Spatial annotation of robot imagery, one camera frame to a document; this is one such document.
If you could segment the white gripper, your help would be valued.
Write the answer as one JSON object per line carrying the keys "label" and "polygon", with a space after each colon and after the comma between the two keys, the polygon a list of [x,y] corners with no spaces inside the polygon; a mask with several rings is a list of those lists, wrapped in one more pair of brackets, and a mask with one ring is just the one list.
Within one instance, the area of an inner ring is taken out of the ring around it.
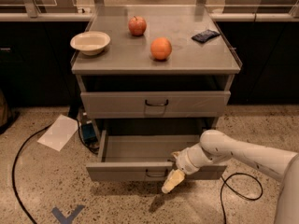
{"label": "white gripper", "polygon": [[172,170],[162,186],[164,194],[169,193],[184,179],[185,175],[192,175],[206,164],[206,156],[199,145],[186,147],[181,151],[172,152],[176,159],[177,170]]}

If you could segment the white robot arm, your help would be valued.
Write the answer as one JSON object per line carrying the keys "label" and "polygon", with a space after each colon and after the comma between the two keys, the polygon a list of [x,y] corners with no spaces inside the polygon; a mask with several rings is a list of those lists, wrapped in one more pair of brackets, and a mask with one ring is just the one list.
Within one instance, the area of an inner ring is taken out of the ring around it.
{"label": "white robot arm", "polygon": [[202,167],[234,158],[280,183],[274,224],[299,224],[299,154],[235,140],[217,130],[204,131],[200,141],[173,153],[176,170],[164,181],[169,193],[186,175]]}

